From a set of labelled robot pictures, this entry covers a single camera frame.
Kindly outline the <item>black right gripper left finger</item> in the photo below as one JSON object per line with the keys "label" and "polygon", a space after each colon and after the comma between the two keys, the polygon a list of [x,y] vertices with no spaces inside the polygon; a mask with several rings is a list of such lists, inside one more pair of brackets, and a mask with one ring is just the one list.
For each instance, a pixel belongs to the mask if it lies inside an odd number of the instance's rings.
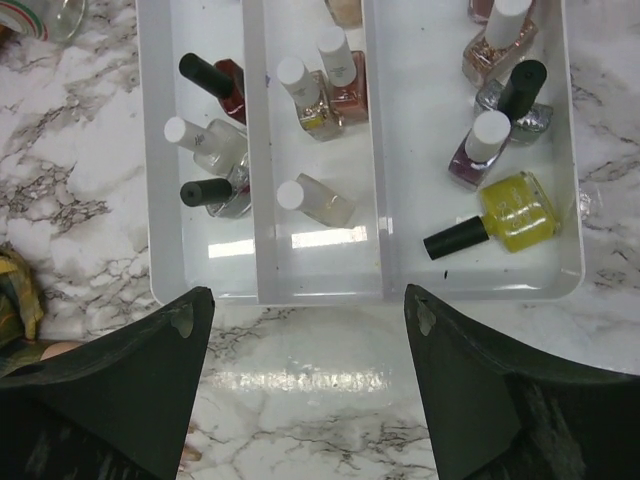
{"label": "black right gripper left finger", "polygon": [[1,379],[4,479],[173,479],[215,311],[196,287]]}

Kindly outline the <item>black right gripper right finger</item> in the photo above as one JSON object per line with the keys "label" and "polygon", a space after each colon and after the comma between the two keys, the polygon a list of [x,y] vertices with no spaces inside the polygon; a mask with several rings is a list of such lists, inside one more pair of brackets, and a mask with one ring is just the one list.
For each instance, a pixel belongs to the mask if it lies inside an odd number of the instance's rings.
{"label": "black right gripper right finger", "polygon": [[418,285],[404,316],[439,478],[638,478],[638,376],[545,353]]}

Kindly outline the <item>yellow plaid shirt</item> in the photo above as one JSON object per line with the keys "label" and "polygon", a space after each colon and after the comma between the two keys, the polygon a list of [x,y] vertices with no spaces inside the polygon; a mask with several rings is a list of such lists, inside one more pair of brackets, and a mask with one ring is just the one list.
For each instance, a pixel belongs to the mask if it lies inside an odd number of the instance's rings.
{"label": "yellow plaid shirt", "polygon": [[1,249],[1,376],[39,362],[47,348],[37,339],[44,317],[38,287],[26,261]]}

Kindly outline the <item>clear polish bottle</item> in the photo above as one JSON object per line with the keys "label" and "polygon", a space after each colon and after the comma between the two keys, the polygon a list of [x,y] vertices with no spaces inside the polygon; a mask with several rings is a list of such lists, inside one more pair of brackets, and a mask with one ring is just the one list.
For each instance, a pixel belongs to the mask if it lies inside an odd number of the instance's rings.
{"label": "clear polish bottle", "polygon": [[353,202],[304,173],[282,183],[277,189],[276,200],[283,209],[302,212],[332,228],[345,228],[355,211]]}

